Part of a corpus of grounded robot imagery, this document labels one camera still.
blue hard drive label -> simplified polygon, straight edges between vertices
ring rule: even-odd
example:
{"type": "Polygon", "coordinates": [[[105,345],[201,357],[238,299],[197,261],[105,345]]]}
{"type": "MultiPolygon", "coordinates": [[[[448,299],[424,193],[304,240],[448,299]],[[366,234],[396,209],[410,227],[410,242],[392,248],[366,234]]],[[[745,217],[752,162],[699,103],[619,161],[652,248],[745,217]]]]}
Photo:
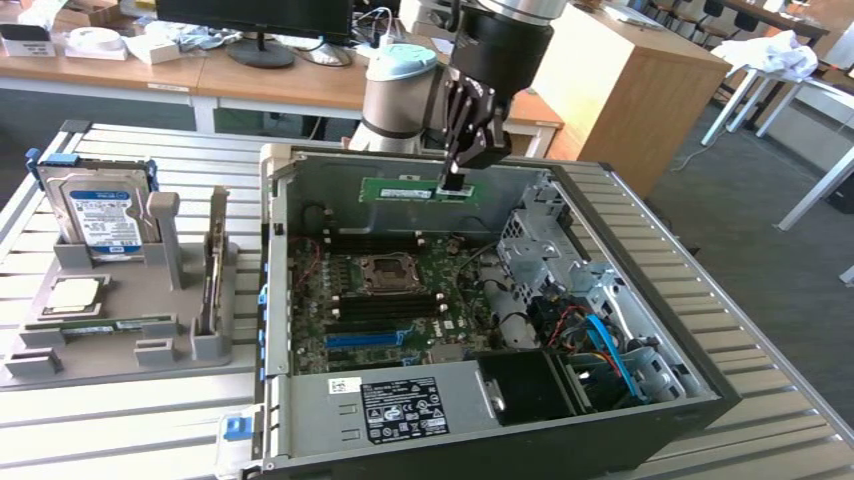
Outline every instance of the blue hard drive label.
{"type": "Polygon", "coordinates": [[[128,210],[130,194],[122,191],[74,190],[70,204],[85,244],[104,254],[137,252],[142,246],[138,224],[128,210]]]}

computer monitor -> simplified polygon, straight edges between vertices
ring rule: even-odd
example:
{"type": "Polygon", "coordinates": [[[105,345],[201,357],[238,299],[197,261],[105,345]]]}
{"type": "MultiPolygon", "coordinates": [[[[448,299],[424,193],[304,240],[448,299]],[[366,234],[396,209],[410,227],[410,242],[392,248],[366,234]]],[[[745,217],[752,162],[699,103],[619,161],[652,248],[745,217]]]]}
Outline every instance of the computer monitor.
{"type": "Polygon", "coordinates": [[[237,62],[258,68],[281,68],[293,55],[278,44],[264,42],[264,33],[349,39],[353,0],[157,0],[157,19],[216,28],[257,32],[257,40],[226,47],[237,62]]]}

wooden cabinet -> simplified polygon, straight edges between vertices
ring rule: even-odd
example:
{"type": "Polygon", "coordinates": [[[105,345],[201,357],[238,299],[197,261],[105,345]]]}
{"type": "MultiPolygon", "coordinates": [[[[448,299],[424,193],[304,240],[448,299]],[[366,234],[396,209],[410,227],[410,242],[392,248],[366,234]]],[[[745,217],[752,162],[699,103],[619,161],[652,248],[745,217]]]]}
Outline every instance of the wooden cabinet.
{"type": "Polygon", "coordinates": [[[609,163],[652,190],[729,65],[668,30],[567,6],[533,88],[564,127],[548,158],[609,163]]]}

aluminum extrusion table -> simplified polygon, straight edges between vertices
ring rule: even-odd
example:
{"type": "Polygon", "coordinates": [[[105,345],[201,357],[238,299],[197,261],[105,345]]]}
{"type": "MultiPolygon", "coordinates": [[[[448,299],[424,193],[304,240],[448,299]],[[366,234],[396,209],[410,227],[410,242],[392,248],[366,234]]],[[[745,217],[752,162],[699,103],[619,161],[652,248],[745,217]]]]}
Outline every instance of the aluminum extrusion table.
{"type": "MultiPolygon", "coordinates": [[[[150,156],[181,195],[181,240],[206,229],[213,185],[230,187],[228,232],[241,248],[229,365],[160,380],[0,393],[0,478],[212,478],[218,417],[252,402],[260,260],[257,157],[270,138],[93,125],[47,148],[150,156]]],[[[609,479],[854,479],[851,430],[720,291],[620,179],[567,170],[703,348],[744,397],[699,434],[609,479]]],[[[26,179],[0,218],[0,352],[52,261],[56,222],[26,179]]],[[[581,238],[596,250],[592,239],[581,238]]]]}

power supply label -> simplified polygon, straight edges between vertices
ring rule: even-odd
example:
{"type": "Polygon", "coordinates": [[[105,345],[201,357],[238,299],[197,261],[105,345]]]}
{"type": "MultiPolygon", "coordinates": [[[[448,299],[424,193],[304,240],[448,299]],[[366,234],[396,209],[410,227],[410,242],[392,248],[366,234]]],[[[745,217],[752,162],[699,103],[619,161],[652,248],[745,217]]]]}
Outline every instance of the power supply label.
{"type": "Polygon", "coordinates": [[[362,383],[361,406],[373,444],[449,433],[434,377],[362,383]]]}

